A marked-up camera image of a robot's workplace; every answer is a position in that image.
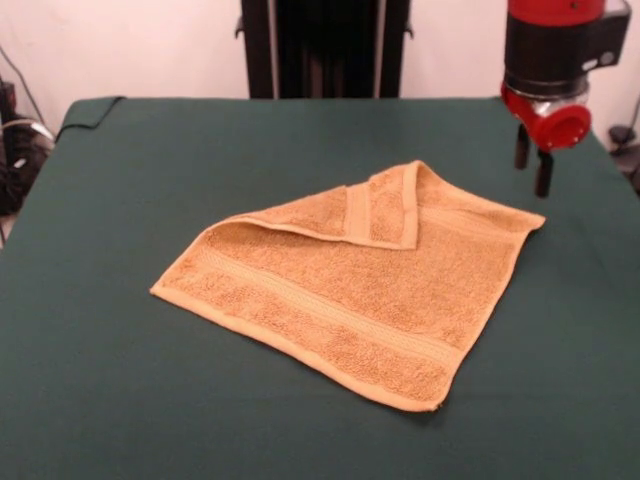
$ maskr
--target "orange towel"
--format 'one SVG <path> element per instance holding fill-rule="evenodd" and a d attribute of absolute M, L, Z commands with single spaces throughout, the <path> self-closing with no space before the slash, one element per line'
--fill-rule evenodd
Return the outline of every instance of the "orange towel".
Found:
<path fill-rule="evenodd" d="M 543 223 L 416 161 L 213 225 L 151 292 L 371 400 L 435 410 Z"/>

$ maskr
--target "black cable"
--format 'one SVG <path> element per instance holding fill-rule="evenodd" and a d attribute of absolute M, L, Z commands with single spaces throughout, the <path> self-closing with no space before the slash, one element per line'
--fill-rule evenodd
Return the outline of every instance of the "black cable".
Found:
<path fill-rule="evenodd" d="M 638 115 L 640 114 L 640 96 L 638 96 L 638 101 L 636 102 L 636 108 L 633 111 L 633 116 L 631 117 L 631 122 L 629 123 L 629 129 L 627 130 L 627 135 L 625 136 L 624 142 L 622 145 L 626 145 L 629 140 L 631 140 L 631 132 L 633 131 L 633 127 L 638 121 Z"/>
<path fill-rule="evenodd" d="M 42 112 L 40 112 L 40 108 L 38 108 L 38 104 L 34 100 L 33 95 L 31 95 L 31 90 L 29 90 L 29 87 L 27 85 L 27 81 L 24 79 L 24 76 L 22 75 L 22 72 L 11 61 L 11 59 L 7 55 L 7 52 L 4 51 L 4 49 L 2 48 L 2 45 L 0 45 L 0 55 L 2 55 L 4 57 L 4 59 L 9 64 L 9 66 L 13 69 L 14 72 L 16 72 L 16 75 L 18 75 L 18 78 L 20 79 L 20 82 L 22 83 L 22 86 L 24 87 L 24 91 L 27 93 L 27 97 L 29 97 L 29 100 L 31 101 L 31 104 L 33 105 L 33 108 L 35 109 L 36 114 L 38 115 L 38 120 L 40 120 L 40 123 L 42 123 L 43 125 L 46 126 L 46 124 L 44 122 L 44 118 L 42 117 Z"/>

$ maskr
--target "green cloth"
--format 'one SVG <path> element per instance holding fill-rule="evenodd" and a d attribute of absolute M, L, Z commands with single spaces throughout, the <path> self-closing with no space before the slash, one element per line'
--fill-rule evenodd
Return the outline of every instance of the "green cloth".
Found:
<path fill-rule="evenodd" d="M 101 99 L 66 125 L 0 254 L 0 478 L 640 477 L 640 204 L 593 137 L 541 200 L 498 99 Z M 548 218 L 435 414 L 148 293 L 212 223 L 413 159 Z"/>

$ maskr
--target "cable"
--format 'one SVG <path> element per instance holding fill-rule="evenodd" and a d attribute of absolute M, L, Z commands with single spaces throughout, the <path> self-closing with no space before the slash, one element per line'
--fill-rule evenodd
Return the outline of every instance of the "cable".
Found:
<path fill-rule="evenodd" d="M 29 90 L 29 86 L 27 85 L 27 81 L 24 79 L 24 76 L 22 75 L 22 72 L 11 61 L 11 59 L 7 55 L 7 52 L 4 51 L 4 49 L 2 48 L 2 45 L 0 45 L 0 55 L 2 55 L 4 57 L 4 59 L 9 64 L 9 66 L 13 69 L 14 72 L 16 72 L 16 75 L 18 75 L 18 78 L 20 79 L 20 82 L 22 83 L 22 86 L 24 87 L 24 91 L 27 93 L 27 97 L 29 97 L 29 100 L 31 101 L 31 104 L 33 105 L 33 108 L 35 109 L 36 113 L 38 114 L 38 120 L 40 120 L 40 123 L 42 123 L 44 125 L 45 122 L 44 122 L 44 118 L 42 116 L 42 112 L 40 112 L 40 108 L 38 108 L 38 104 L 33 99 L 33 95 L 31 95 L 31 90 Z"/>
<path fill-rule="evenodd" d="M 32 130 L 35 130 L 39 134 L 47 137 L 52 142 L 55 142 L 55 135 L 53 135 L 53 133 L 51 133 L 47 127 L 30 118 L 18 118 L 17 120 L 11 120 L 10 122 L 2 124 L 0 126 L 0 130 L 5 130 L 9 127 L 15 127 L 17 125 L 28 125 Z"/>
<path fill-rule="evenodd" d="M 633 127 L 638 121 L 638 115 L 640 114 L 640 96 L 638 96 L 638 101 L 636 102 L 636 108 L 633 111 L 633 116 L 631 117 L 631 122 L 629 122 L 629 129 L 627 130 L 627 135 L 625 136 L 624 142 L 622 145 L 625 145 L 631 140 L 631 132 L 633 131 Z"/>

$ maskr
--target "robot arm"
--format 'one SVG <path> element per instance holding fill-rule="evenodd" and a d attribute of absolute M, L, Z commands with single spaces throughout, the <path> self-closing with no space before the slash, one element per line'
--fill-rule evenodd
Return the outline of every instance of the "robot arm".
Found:
<path fill-rule="evenodd" d="M 530 139 L 541 165 L 536 193 L 549 192 L 551 151 L 588 133 L 591 70 L 618 63 L 631 8 L 625 0 L 509 0 L 502 98 L 521 122 L 516 167 Z"/>

